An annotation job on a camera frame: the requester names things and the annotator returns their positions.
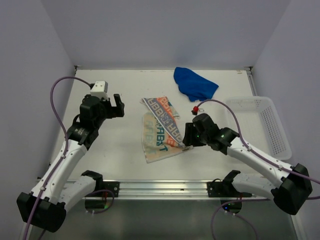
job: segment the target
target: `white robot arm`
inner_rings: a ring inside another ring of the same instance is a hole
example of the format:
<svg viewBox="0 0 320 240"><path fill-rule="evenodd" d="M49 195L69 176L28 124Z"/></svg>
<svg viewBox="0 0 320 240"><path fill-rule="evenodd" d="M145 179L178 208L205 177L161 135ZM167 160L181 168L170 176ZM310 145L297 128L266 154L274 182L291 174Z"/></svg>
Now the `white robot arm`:
<svg viewBox="0 0 320 240"><path fill-rule="evenodd" d="M66 141L38 184L29 194L22 192L17 198L24 222L28 221L38 198L31 224L49 232L56 232L61 227L67 212L83 197L104 189L103 176L89 170L72 186L64 189L75 166L98 137L98 130L104 120L123 117L125 114L125 105L119 94L114 94L116 106L111 106L107 95L108 84L105 81L96 81L90 88L90 94L82 100L79 115L74 118L67 131L68 149L65 155Z"/></svg>
<svg viewBox="0 0 320 240"><path fill-rule="evenodd" d="M310 180L282 169L291 169L293 172L309 176L308 170L303 165L292 166L282 162L245 141L248 148L237 132L228 127L218 128L205 113L197 115L192 123L186 123L183 143L194 147L208 145L214 151L220 151L242 161L262 175L252 177L237 170L231 171L222 182L214 181L211 184L216 192L224 196L255 194L273 200L284 212L295 215L312 192ZM254 152L268 159L269 163Z"/></svg>

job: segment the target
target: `folded blue cloth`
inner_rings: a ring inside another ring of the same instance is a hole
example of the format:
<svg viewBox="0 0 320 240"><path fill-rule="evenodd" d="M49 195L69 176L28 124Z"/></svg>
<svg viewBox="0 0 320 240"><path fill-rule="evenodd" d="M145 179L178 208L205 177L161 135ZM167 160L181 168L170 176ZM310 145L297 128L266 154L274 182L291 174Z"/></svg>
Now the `folded blue cloth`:
<svg viewBox="0 0 320 240"><path fill-rule="evenodd" d="M179 86L179 91L187 95L191 102L212 99L219 87L185 67L176 67L173 78Z"/></svg>

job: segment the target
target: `red cable connector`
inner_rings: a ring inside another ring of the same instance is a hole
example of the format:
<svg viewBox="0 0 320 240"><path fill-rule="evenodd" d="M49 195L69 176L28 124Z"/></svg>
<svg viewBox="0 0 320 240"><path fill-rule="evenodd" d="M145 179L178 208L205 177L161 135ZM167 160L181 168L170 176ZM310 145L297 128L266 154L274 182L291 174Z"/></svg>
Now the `red cable connector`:
<svg viewBox="0 0 320 240"><path fill-rule="evenodd" d="M199 107L194 106L193 110L191 111L193 115L198 115Z"/></svg>

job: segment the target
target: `basket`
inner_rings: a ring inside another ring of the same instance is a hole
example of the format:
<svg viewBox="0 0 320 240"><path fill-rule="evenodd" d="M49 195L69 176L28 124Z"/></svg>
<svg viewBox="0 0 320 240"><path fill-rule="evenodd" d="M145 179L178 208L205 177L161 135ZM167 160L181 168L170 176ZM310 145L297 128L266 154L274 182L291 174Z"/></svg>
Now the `basket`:
<svg viewBox="0 0 320 240"><path fill-rule="evenodd" d="M232 97L225 103L236 115L243 138L278 160L288 160L291 148L276 107L268 97ZM235 120L226 110L229 128L238 132Z"/></svg>

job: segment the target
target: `cloth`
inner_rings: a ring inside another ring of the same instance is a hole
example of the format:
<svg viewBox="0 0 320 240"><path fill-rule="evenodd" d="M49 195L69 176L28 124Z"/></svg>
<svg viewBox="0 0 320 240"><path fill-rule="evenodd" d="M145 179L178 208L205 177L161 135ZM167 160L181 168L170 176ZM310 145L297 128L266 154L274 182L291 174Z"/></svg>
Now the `cloth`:
<svg viewBox="0 0 320 240"><path fill-rule="evenodd" d="M143 115L142 147L147 163L153 163L192 149L185 147L175 118L178 112L167 97L143 98L149 111Z"/></svg>
<svg viewBox="0 0 320 240"><path fill-rule="evenodd" d="M187 95L191 102L212 99L219 87L214 82L199 76L185 67L176 67L173 78L176 84L178 84L179 91Z"/></svg>

